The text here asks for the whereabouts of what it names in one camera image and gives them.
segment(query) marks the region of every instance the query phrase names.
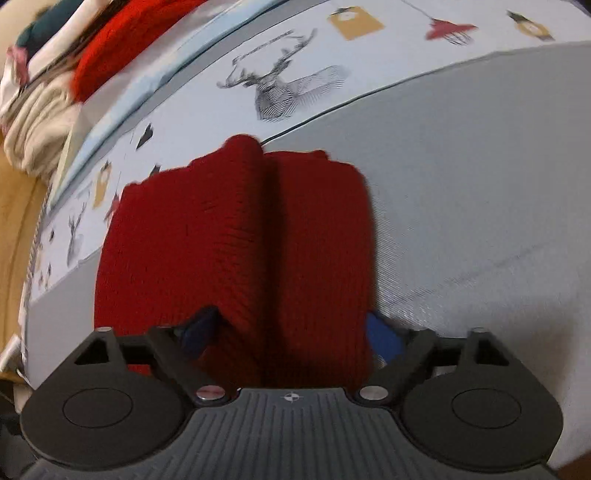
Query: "beige blanket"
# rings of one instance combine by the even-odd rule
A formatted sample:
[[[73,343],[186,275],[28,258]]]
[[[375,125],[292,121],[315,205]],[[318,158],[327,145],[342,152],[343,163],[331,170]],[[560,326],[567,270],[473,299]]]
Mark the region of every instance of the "beige blanket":
[[[44,182],[50,181],[80,111],[80,104],[73,105],[69,89],[72,76],[73,72],[65,72],[38,85],[6,133],[8,161]]]

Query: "ribbed black plate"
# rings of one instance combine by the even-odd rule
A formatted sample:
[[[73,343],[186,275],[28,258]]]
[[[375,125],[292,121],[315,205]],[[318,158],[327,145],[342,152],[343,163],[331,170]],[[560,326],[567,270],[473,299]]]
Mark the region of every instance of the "ribbed black plate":
[[[384,408],[338,388],[248,390],[195,411],[181,435],[142,462],[75,472],[39,460],[24,480],[554,480],[538,465],[483,474],[444,465],[412,445]]]

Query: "crosshair logo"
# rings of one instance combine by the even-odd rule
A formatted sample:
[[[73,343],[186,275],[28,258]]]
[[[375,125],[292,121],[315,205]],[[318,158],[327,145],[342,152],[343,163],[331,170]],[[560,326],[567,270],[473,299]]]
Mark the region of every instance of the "crosshair logo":
[[[301,396],[298,395],[296,392],[289,392],[287,395],[285,395],[282,398],[284,400],[287,400],[289,403],[293,403],[295,401],[298,401],[301,398]]]

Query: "pile of clothes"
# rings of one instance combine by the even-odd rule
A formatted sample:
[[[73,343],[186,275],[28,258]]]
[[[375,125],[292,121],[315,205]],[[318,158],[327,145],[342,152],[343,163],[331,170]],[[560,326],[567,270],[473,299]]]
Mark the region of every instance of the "pile of clothes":
[[[49,182],[82,102],[204,1],[60,0],[40,11],[8,48],[0,82],[9,162]]]

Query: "circular pad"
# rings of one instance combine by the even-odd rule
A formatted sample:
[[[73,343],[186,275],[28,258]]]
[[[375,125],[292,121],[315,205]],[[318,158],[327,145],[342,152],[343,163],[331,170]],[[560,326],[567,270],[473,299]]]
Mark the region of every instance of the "circular pad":
[[[511,471],[547,459],[562,430],[560,407],[507,368],[478,365],[416,386],[402,405],[407,431],[428,455],[462,469]]]
[[[56,371],[26,403],[22,432],[42,457],[75,469],[125,465],[166,444],[184,419],[165,383],[85,365]]]
[[[460,393],[452,401],[456,417],[480,429],[500,429],[521,415],[519,402],[506,392],[477,388]]]
[[[131,413],[131,398],[112,388],[92,388],[72,395],[64,405],[64,415],[74,425],[87,429],[111,427]]]

